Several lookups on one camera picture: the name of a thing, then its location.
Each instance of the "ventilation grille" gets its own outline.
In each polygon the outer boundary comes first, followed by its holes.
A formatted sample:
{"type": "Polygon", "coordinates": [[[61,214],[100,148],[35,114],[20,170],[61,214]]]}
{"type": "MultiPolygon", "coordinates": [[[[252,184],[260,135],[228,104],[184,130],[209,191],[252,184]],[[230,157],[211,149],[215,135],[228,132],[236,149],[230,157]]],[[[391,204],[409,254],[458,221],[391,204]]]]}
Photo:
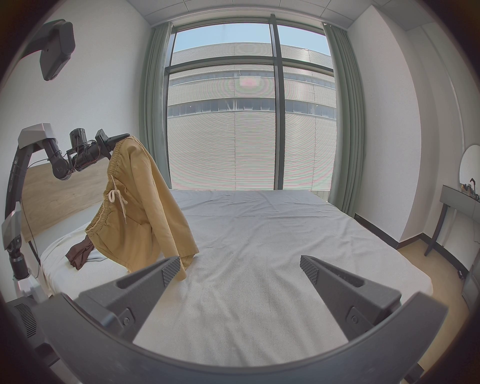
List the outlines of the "ventilation grille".
{"type": "Polygon", "coordinates": [[[22,322],[24,323],[24,327],[27,331],[27,338],[33,336],[36,333],[36,321],[35,317],[33,317],[30,307],[21,303],[15,305],[15,308],[20,313],[20,317],[22,318],[22,322]]]}
{"type": "Polygon", "coordinates": [[[171,262],[162,270],[163,285],[165,288],[167,287],[168,284],[170,284],[170,281],[172,281],[172,279],[175,277],[175,275],[178,273],[179,270],[180,270],[180,258],[171,262]]]}
{"type": "Polygon", "coordinates": [[[300,258],[300,268],[305,272],[313,285],[317,284],[318,268],[310,260],[302,256],[300,258]]]}

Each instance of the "round mirror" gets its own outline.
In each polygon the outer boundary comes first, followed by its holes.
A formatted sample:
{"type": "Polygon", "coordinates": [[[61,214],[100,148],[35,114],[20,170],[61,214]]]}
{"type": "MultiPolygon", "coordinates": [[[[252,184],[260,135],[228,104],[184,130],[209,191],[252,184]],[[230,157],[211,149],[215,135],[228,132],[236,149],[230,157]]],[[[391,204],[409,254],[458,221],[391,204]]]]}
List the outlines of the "round mirror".
{"type": "Polygon", "coordinates": [[[460,184],[471,184],[480,181],[480,145],[473,144],[467,148],[460,163],[460,184]]]}

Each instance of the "bed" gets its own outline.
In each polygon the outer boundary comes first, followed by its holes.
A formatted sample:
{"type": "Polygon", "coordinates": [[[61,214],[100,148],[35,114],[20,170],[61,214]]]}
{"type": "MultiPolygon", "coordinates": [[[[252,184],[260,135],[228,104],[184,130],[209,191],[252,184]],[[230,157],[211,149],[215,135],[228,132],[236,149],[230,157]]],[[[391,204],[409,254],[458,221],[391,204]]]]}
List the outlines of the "bed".
{"type": "MultiPolygon", "coordinates": [[[[302,254],[398,289],[402,302],[417,291],[432,294],[427,275],[309,191],[172,193],[200,252],[187,279],[170,283],[137,335],[134,343],[145,349],[203,364],[260,366],[346,343],[299,267],[302,254]]],[[[81,270],[70,266],[65,254],[84,238],[86,225],[41,255],[53,293],[75,299],[127,273],[96,250],[81,270]]]]}

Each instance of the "sky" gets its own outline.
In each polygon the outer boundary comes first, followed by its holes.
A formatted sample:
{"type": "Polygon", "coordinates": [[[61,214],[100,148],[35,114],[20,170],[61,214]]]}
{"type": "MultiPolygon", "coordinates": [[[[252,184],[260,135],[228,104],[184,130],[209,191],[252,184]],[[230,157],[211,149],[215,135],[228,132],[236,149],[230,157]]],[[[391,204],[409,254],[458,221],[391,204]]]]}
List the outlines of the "sky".
{"type": "MultiPolygon", "coordinates": [[[[278,26],[280,43],[294,47],[307,48],[330,56],[325,36],[303,29],[278,26]]],[[[270,43],[268,24],[219,24],[189,29],[177,33],[173,51],[220,43],[270,43]]]]}

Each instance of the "wooden headboard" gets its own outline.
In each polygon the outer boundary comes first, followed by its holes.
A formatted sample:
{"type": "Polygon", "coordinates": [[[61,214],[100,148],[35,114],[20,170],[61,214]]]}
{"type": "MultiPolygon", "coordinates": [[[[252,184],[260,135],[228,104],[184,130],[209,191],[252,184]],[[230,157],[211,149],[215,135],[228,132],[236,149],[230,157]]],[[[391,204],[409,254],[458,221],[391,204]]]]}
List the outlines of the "wooden headboard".
{"type": "Polygon", "coordinates": [[[22,191],[22,234],[25,241],[103,199],[108,160],[102,159],[66,181],[55,178],[50,163],[27,170],[22,191]]]}

